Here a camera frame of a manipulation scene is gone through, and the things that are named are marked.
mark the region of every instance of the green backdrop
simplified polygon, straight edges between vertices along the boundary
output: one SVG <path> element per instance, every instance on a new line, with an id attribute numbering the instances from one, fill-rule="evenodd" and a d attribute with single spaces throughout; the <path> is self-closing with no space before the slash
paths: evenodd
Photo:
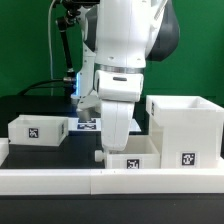
<path id="1" fill-rule="evenodd" d="M 224 2 L 173 0 L 173 4 L 181 29 L 179 46 L 167 60 L 147 63 L 143 95 L 200 95 L 224 106 Z M 50 78 L 49 5 L 50 0 L 1 2 L 0 96 Z M 53 20 L 63 12 L 62 8 L 54 10 Z M 80 35 L 79 27 L 69 30 L 76 70 L 82 61 Z M 55 77 L 61 78 L 65 63 L 54 23 L 52 40 Z"/>

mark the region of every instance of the black sticker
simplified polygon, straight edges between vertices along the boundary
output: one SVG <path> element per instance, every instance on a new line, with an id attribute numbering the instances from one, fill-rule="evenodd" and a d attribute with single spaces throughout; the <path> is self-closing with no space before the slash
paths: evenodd
<path id="1" fill-rule="evenodd" d="M 140 161 L 139 159 L 128 159 L 127 160 L 127 169 L 139 169 Z"/>
<path id="2" fill-rule="evenodd" d="M 79 130 L 96 130 L 95 124 L 78 124 L 77 129 Z"/>
<path id="3" fill-rule="evenodd" d="M 62 124 L 62 126 L 61 126 L 61 134 L 63 135 L 65 133 L 65 126 L 64 126 L 64 124 Z"/>
<path id="4" fill-rule="evenodd" d="M 152 102 L 151 114 L 152 114 L 152 116 L 154 116 L 154 103 L 153 102 Z"/>
<path id="5" fill-rule="evenodd" d="M 96 119 L 95 118 L 91 118 L 90 121 L 81 121 L 80 119 L 78 120 L 79 124 L 96 124 Z"/>
<path id="6" fill-rule="evenodd" d="M 29 138 L 39 138 L 39 129 L 29 128 Z"/>
<path id="7" fill-rule="evenodd" d="M 196 153 L 182 153 L 182 166 L 195 166 Z"/>

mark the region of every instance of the tall white box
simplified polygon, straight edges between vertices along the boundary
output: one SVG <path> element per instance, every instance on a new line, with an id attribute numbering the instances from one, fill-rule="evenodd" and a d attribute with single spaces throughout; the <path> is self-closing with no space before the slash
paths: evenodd
<path id="1" fill-rule="evenodd" d="M 8 131 L 10 144 L 59 146 L 68 135 L 68 118 L 20 115 Z"/>
<path id="2" fill-rule="evenodd" d="M 216 168 L 224 109 L 201 97 L 147 96 L 149 137 L 161 168 Z"/>

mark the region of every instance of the small white box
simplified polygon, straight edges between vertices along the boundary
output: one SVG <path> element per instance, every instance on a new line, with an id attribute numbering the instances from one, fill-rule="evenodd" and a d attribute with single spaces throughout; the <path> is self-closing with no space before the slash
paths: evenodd
<path id="1" fill-rule="evenodd" d="M 147 135 L 129 136 L 124 151 L 106 154 L 107 169 L 157 169 L 160 168 L 160 154 Z"/>
<path id="2" fill-rule="evenodd" d="M 10 144 L 59 146 L 68 135 L 68 118 L 20 115 L 8 131 Z"/>
<path id="3" fill-rule="evenodd" d="M 201 97 L 147 96 L 149 136 L 161 168 L 216 168 L 224 109 Z"/>
<path id="4" fill-rule="evenodd" d="M 9 140 L 8 138 L 0 138 L 0 166 L 5 161 L 9 154 Z"/>

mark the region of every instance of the black cable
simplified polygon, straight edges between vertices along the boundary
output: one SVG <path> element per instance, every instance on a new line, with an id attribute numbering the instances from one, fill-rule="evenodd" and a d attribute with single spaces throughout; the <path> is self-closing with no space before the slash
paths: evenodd
<path id="1" fill-rule="evenodd" d="M 34 87 L 44 85 L 44 84 L 48 84 L 48 83 L 54 83 L 54 82 L 63 82 L 63 79 L 52 79 L 52 80 L 37 82 L 35 84 L 32 84 L 32 85 L 28 86 L 26 89 L 20 91 L 19 93 L 17 93 L 17 95 L 18 96 L 24 96 L 29 90 L 33 89 Z"/>

